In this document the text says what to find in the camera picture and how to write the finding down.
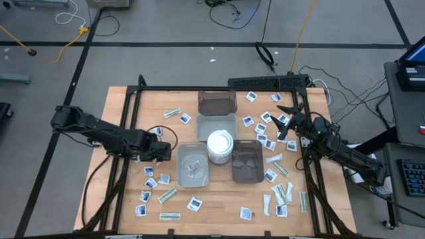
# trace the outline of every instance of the wooden table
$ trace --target wooden table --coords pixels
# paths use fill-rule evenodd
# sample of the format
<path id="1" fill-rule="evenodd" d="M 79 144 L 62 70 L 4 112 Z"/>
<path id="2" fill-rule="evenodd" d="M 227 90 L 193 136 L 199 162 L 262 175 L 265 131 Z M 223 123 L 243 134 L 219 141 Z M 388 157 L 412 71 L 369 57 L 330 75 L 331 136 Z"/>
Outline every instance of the wooden table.
<path id="1" fill-rule="evenodd" d="M 126 87 L 111 87 L 106 98 L 102 119 L 119 125 L 124 104 Z M 308 100 L 310 110 L 319 112 L 326 118 L 329 117 L 329 111 L 323 89 L 309 88 Z M 155 125 L 166 125 L 173 129 L 179 137 L 180 143 L 197 142 L 195 136 L 196 116 L 198 113 L 197 105 L 198 92 L 164 92 L 164 91 L 143 91 L 141 94 L 141 103 L 139 115 L 137 116 L 137 127 L 148 129 Z M 238 111 L 236 112 L 238 123 L 238 139 L 255 139 L 255 125 L 244 127 L 242 118 L 252 116 L 255 122 L 262 122 L 260 115 L 269 111 L 273 116 L 278 117 L 282 112 L 276 105 L 293 106 L 290 93 L 281 92 L 282 101 L 273 102 L 271 95 L 273 92 L 257 92 L 258 98 L 251 103 L 245 99 L 246 92 L 237 92 Z M 174 108 L 181 108 L 183 113 L 187 113 L 192 120 L 184 125 L 179 121 L 179 117 L 173 116 L 165 119 L 164 112 Z M 269 123 L 266 134 L 269 139 L 276 140 L 277 128 L 273 123 Z M 175 138 L 170 131 L 163 129 L 163 141 L 168 141 L 172 145 Z M 293 131 L 288 133 L 288 140 L 298 138 Z M 299 191 L 307 191 L 303 171 L 295 168 L 295 162 L 301 157 L 299 145 L 298 152 L 286 150 L 285 143 L 277 143 L 275 152 L 263 149 L 264 157 L 271 157 L 283 153 L 284 159 L 281 164 L 290 172 L 289 177 L 279 174 L 274 183 L 264 180 L 256 184 L 238 184 L 232 180 L 231 163 L 225 166 L 215 166 L 209 164 L 210 183 L 206 187 L 185 189 L 177 185 L 176 182 L 176 156 L 177 150 L 173 151 L 170 162 L 162 163 L 156 166 L 155 163 L 135 163 L 131 162 L 127 175 L 127 183 L 122 205 L 122 213 L 118 232 L 120 234 L 166 234 L 168 229 L 174 229 L 175 234 L 197 234 L 197 235 L 245 235 L 261 236 L 264 231 L 269 230 L 273 236 L 313 236 L 313 226 L 311 213 L 302 213 L 299 203 Z M 88 176 L 105 158 L 103 148 L 94 149 Z M 97 211 L 104 200 L 106 185 L 110 173 L 112 160 L 110 159 L 93 177 L 90 183 L 87 203 L 86 220 Z M 152 166 L 155 171 L 154 179 L 159 181 L 161 173 L 171 176 L 170 185 L 161 185 L 152 190 L 152 196 L 147 205 L 147 216 L 136 217 L 135 207 L 139 204 L 145 204 L 139 200 L 141 191 L 147 191 L 148 188 L 143 184 L 148 177 L 144 176 L 143 167 Z M 340 219 L 353 231 L 356 231 L 353 213 L 347 194 L 347 188 L 343 177 L 341 166 L 335 162 L 323 159 L 321 161 L 323 169 L 323 178 L 327 192 L 329 204 L 333 207 Z M 264 161 L 264 170 L 271 168 Z M 276 217 L 276 198 L 271 190 L 271 186 L 283 183 L 285 188 L 287 182 L 294 184 L 292 189 L 293 202 L 288 205 L 288 217 Z M 157 200 L 159 196 L 167 192 L 172 186 L 176 187 L 178 193 L 164 205 Z M 271 216 L 263 215 L 263 194 L 272 195 L 270 203 Z M 203 201 L 202 207 L 198 212 L 189 210 L 186 206 L 191 197 L 196 197 Z M 248 207 L 253 212 L 251 221 L 239 218 L 240 207 Z M 112 215 L 114 214 L 115 203 L 110 207 L 108 226 L 111 228 Z M 321 231 L 325 232 L 323 212 L 321 207 L 318 209 L 319 220 L 321 221 Z M 180 212 L 181 220 L 165 222 L 159 220 L 161 212 Z M 81 228 L 81 205 L 76 217 L 74 228 Z"/>

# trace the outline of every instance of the concrete floor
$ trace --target concrete floor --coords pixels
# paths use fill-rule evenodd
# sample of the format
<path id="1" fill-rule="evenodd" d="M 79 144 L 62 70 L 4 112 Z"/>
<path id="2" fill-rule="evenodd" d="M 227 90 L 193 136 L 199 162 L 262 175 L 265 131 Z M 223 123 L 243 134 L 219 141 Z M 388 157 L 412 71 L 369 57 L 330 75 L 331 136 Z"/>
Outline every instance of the concrete floor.
<path id="1" fill-rule="evenodd" d="M 78 14 L 88 21 L 84 0 L 75 0 Z M 425 35 L 421 0 L 391 0 L 411 43 Z M 249 17 L 255 0 L 235 1 Z M 111 37 L 95 37 L 94 42 L 255 42 L 261 40 L 268 1 L 260 4 L 252 22 L 244 29 L 230 30 L 211 22 L 209 8 L 196 1 L 133 1 L 129 10 L 107 10 L 120 21 L 120 31 Z M 309 1 L 272 1 L 264 42 L 295 43 Z M 66 11 L 62 7 L 36 6 L 6 10 L 0 7 L 0 23 L 24 41 L 70 41 L 81 21 L 58 25 L 54 16 Z M 232 11 L 214 9 L 213 16 L 232 24 Z M 91 10 L 92 18 L 96 14 Z M 100 22 L 99 34 L 114 31 L 111 19 Z M 0 33 L 0 41 L 9 40 Z M 320 0 L 311 15 L 301 40 L 304 43 L 403 44 L 383 0 Z M 62 104 L 82 47 L 68 48 L 59 64 L 45 64 L 30 57 L 22 48 L 0 42 L 0 72 L 30 74 L 31 85 L 0 83 L 0 102 L 10 102 L 14 117 L 0 138 L 0 238 L 12 237 L 27 203 L 51 135 L 49 122 L 54 107 Z M 55 58 L 60 47 L 34 46 L 40 55 Z M 276 72 L 285 74 L 292 62 L 293 48 L 270 48 L 278 63 Z M 383 79 L 383 64 L 399 58 L 405 50 L 301 48 L 296 69 L 303 65 L 323 68 L 341 79 L 354 93 Z M 324 80 L 330 88 L 342 90 L 338 83 L 322 72 L 305 69 L 313 79 Z M 254 48 L 247 47 L 100 47 L 90 48 L 76 87 L 72 104 L 100 117 L 108 87 L 136 84 L 143 74 L 149 85 L 224 86 L 228 78 L 268 76 L 270 70 Z M 386 85 L 373 96 L 387 91 Z M 353 96 L 346 92 L 349 99 Z M 331 92 L 335 113 L 345 105 L 340 93 Z M 376 101 L 369 102 L 374 108 Z M 351 108 L 339 112 L 339 120 Z M 382 104 L 388 120 L 392 119 L 389 100 Z M 340 122 L 341 136 L 350 142 L 362 142 L 384 131 L 383 124 L 366 107 L 359 106 Z M 26 236 L 70 232 L 80 203 L 91 150 L 61 137 L 54 152 L 40 197 Z M 425 238 L 425 229 L 400 225 L 394 231 L 383 228 L 387 219 L 386 204 L 373 195 L 347 185 L 357 230 L 365 236 L 384 238 Z"/>

